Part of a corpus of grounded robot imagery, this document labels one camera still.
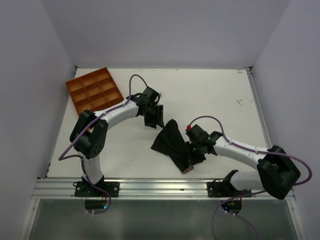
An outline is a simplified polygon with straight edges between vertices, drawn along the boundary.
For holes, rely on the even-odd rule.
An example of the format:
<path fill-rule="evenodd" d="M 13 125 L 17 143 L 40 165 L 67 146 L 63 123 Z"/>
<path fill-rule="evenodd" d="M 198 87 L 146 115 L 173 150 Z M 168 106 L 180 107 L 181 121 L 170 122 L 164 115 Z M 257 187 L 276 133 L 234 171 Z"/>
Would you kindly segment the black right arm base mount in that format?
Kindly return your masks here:
<path fill-rule="evenodd" d="M 209 198 L 231 198 L 251 194 L 251 190 L 237 190 L 232 184 L 232 177 L 238 173 L 238 170 L 232 170 L 223 179 L 216 178 L 206 183 L 206 190 Z"/>

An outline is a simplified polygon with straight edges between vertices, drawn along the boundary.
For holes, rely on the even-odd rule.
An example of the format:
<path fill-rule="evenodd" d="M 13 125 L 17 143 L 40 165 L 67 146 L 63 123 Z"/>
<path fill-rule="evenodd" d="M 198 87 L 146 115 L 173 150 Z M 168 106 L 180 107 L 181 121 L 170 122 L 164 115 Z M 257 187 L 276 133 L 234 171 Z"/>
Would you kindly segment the black striped underwear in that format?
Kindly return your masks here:
<path fill-rule="evenodd" d="M 190 152 L 189 143 L 185 142 L 178 123 L 171 119 L 155 138 L 151 149 L 170 157 L 177 168 L 184 174 L 193 169 L 193 165 L 202 163 L 204 155 Z"/>

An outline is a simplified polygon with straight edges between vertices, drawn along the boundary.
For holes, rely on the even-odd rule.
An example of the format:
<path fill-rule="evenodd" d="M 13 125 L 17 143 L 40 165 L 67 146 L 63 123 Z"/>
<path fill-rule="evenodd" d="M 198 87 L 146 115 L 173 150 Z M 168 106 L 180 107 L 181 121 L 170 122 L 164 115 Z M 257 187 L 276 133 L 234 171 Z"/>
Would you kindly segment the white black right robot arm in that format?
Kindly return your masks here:
<path fill-rule="evenodd" d="M 245 145 L 240 148 L 237 142 L 227 141 L 221 132 L 207 133 L 197 124 L 188 125 L 185 131 L 191 143 L 191 153 L 227 157 L 252 168 L 251 171 L 232 170 L 221 182 L 212 182 L 209 187 L 221 196 L 235 197 L 258 190 L 283 200 L 301 176 L 279 146 L 267 149 Z"/>

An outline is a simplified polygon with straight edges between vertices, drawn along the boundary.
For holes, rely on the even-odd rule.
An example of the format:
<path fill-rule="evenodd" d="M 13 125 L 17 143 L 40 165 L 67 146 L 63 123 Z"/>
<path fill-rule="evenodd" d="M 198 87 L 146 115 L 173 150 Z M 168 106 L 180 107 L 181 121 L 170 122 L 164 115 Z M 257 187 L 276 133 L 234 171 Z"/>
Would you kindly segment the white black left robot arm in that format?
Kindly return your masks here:
<path fill-rule="evenodd" d="M 146 127 L 163 128 L 164 106 L 159 104 L 161 97 L 161 93 L 146 87 L 142 93 L 128 96 L 113 107 L 95 112 L 85 110 L 80 114 L 69 140 L 79 154 L 84 177 L 88 182 L 86 190 L 92 196 L 99 196 L 104 190 L 99 155 L 105 146 L 108 130 L 139 116 L 144 117 Z"/>

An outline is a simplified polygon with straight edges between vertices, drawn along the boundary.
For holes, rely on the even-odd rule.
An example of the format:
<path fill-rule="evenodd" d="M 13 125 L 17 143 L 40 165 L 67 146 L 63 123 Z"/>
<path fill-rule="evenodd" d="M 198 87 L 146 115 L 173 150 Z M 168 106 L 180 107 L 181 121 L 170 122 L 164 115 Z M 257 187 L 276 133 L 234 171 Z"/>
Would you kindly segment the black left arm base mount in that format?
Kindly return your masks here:
<path fill-rule="evenodd" d="M 80 181 L 74 182 L 72 185 L 75 187 L 75 197 L 107 197 L 107 193 L 111 198 L 117 198 L 119 196 L 120 182 L 105 181 L 104 177 L 94 186 L 90 185 L 84 177 L 82 177 Z"/>

